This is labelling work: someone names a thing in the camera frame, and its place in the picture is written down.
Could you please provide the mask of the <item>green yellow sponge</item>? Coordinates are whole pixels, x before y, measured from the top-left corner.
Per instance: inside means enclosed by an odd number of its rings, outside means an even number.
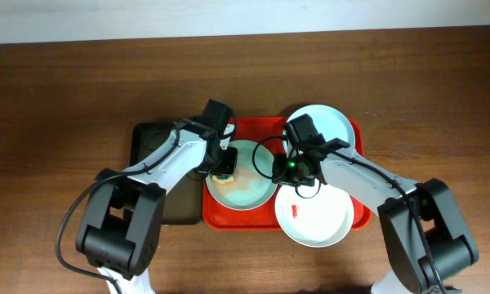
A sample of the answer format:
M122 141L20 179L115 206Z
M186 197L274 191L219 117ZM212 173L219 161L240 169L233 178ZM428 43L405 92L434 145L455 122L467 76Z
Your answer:
M212 181L219 185L227 185L234 182L234 177L232 175L212 175Z

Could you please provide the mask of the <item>pale green plate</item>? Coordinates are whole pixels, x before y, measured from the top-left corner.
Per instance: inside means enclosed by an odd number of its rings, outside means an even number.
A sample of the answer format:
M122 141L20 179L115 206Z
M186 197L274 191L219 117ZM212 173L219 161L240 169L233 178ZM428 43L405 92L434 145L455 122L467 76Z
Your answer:
M232 179L206 179L209 194L229 209L246 211L260 207L274 195L278 186L260 175L252 164L252 153L257 143L250 140L235 140L230 147L238 150L237 166Z

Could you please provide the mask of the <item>white plate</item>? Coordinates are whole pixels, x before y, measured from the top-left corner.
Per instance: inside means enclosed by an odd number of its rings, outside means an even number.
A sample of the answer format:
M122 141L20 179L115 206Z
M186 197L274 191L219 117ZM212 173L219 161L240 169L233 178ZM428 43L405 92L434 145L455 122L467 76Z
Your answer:
M354 223L354 204L343 190L330 185L282 186L274 202L278 224L292 240L307 247L339 243Z

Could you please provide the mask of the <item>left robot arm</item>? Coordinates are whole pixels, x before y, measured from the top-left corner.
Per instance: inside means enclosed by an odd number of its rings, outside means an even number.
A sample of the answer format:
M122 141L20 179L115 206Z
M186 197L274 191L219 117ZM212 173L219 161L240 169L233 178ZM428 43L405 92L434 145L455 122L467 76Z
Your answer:
M87 206L76 238L112 293L151 293L148 267L158 247L166 196L191 171L229 175L236 158L235 123L183 119L139 163L101 171L83 194Z

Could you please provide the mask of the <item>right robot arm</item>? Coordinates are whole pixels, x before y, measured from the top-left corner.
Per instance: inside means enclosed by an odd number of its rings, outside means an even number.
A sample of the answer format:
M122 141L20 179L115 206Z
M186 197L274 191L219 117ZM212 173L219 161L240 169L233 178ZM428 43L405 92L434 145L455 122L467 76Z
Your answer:
M479 250L448 186L397 176L340 139L297 139L294 155L280 154L273 180L298 187L319 180L355 197L378 215L391 270L373 293L449 293L445 279L479 259Z

